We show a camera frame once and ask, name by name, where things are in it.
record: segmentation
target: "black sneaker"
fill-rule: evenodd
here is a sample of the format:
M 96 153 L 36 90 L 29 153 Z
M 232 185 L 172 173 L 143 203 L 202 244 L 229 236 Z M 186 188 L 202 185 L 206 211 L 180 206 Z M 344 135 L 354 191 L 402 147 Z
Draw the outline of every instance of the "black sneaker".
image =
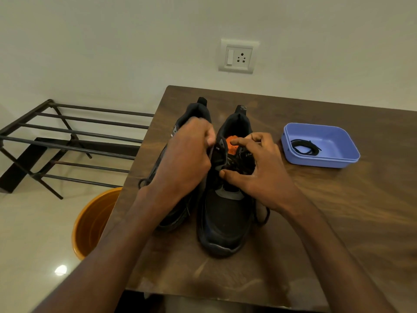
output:
M 210 113 L 207 109 L 207 100 L 205 98 L 200 97 L 197 103 L 191 103 L 188 105 L 184 115 L 182 115 L 175 123 L 171 137 L 174 136 L 174 134 L 180 129 L 180 127 L 183 126 L 193 116 L 197 118 L 204 118 L 211 123 Z M 154 167 L 152 168 L 149 177 L 139 180 L 139 189 L 141 188 L 141 186 L 148 185 L 152 182 L 156 174 L 156 170 L 158 169 L 162 157 L 164 156 L 165 150 L 166 145 L 162 150 L 161 154 L 159 155 L 159 158 L 156 161 Z M 172 231 L 184 222 L 187 216 L 190 215 L 192 207 L 197 204 L 197 188 L 194 189 L 188 195 L 186 195 L 184 198 L 182 198 L 180 202 L 178 202 L 177 205 L 175 205 L 175 207 L 169 212 L 169 214 L 161 221 L 157 229 L 163 231 Z
M 234 170 L 250 175 L 255 169 L 255 160 L 246 147 L 228 143 L 236 137 L 252 133 L 246 116 L 246 107 L 238 105 L 219 132 L 211 153 L 211 169 L 206 179 L 206 188 L 199 200 L 197 235 L 201 244 L 213 255 L 227 257 L 236 253 L 245 243 L 252 223 L 263 225 L 256 217 L 255 200 L 239 188 L 227 183 L 218 175 L 221 169 Z

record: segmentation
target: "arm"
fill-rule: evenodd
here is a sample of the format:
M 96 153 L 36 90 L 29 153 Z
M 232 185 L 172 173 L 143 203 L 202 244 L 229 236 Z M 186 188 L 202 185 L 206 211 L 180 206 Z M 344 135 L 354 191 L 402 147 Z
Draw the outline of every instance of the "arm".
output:
M 251 176 L 222 170 L 220 177 L 282 214 L 300 237 L 332 312 L 395 312 L 324 215 L 295 186 L 268 133 L 252 133 L 232 144 L 246 146 L 256 160 Z
M 192 118 L 182 126 L 126 216 L 34 312 L 114 312 L 153 230 L 210 169 L 206 149 L 214 141 L 206 120 Z

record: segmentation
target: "hand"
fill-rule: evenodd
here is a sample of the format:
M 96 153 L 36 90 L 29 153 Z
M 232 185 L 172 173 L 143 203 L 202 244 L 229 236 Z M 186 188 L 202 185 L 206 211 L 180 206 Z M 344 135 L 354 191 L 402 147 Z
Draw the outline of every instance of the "hand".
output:
M 244 146 L 253 153 L 256 167 L 250 176 L 221 170 L 221 178 L 280 213 L 291 204 L 293 198 L 302 195 L 286 172 L 278 145 L 269 133 L 252 133 L 246 138 L 232 140 L 231 144 Z
M 168 142 L 164 157 L 149 192 L 171 210 L 204 178 L 211 167 L 207 148 L 214 145 L 213 126 L 205 119 L 192 117 Z

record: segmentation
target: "blue plastic container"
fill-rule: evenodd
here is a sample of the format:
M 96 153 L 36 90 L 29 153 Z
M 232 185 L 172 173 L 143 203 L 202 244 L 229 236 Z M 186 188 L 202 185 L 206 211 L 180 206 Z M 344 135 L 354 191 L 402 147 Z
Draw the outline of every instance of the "blue plastic container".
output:
M 293 139 L 311 141 L 321 151 L 317 156 L 299 154 L 291 146 Z M 336 126 L 289 123 L 284 127 L 281 142 L 287 160 L 297 165 L 345 168 L 360 157 L 347 131 Z M 303 146 L 297 149 L 303 153 L 309 151 Z

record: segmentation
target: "left hand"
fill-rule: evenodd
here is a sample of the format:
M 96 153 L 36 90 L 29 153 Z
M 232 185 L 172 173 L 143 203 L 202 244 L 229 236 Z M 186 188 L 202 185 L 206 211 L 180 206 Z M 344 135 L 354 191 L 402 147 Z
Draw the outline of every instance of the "left hand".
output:
M 207 174 L 211 167 L 207 148 L 215 141 L 213 125 L 192 117 L 168 142 L 156 175 L 147 186 L 152 198 L 167 208 L 166 213 Z

